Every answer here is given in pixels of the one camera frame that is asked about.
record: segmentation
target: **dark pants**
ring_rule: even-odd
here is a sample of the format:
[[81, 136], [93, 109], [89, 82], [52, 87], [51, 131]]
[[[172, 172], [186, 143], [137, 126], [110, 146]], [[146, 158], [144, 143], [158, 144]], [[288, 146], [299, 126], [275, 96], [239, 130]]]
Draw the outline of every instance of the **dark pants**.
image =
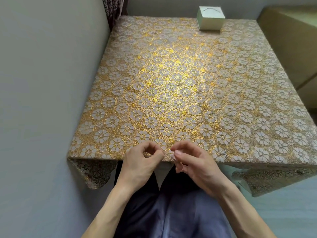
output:
[[[114, 185], [121, 171], [118, 162]], [[161, 189], [154, 172], [129, 200], [115, 238], [229, 238], [227, 219], [216, 199], [208, 196], [175, 166]]]

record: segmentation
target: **dark curtain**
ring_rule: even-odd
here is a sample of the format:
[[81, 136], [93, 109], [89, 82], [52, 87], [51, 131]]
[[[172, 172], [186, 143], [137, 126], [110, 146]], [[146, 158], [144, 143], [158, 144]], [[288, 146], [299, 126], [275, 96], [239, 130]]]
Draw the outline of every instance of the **dark curtain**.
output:
[[124, 1], [125, 0], [103, 0], [110, 30], [112, 30], [116, 20], [122, 14]]

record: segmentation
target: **white box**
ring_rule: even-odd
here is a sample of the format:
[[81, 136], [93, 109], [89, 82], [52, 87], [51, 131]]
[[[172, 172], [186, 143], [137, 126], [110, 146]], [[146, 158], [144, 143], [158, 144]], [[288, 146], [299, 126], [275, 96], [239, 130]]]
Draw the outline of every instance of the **white box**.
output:
[[224, 21], [220, 7], [199, 7], [197, 23], [200, 30], [220, 30]]

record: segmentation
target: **table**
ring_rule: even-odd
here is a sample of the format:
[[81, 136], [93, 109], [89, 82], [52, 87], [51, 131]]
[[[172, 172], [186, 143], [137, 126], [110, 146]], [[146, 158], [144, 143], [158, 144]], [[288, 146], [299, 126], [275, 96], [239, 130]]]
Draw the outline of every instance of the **table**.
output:
[[199, 31], [194, 18], [122, 16], [101, 60], [68, 159], [92, 188], [125, 152], [189, 139], [253, 196], [312, 176], [317, 128], [255, 20]]

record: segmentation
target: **forearm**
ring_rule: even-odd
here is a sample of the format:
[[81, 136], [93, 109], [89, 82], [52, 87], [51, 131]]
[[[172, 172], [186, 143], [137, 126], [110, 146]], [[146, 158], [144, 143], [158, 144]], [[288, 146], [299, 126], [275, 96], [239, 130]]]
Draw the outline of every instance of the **forearm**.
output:
[[224, 182], [216, 199], [238, 238], [276, 238], [271, 229], [229, 180]]
[[117, 184], [81, 238], [112, 238], [132, 194], [133, 192]]

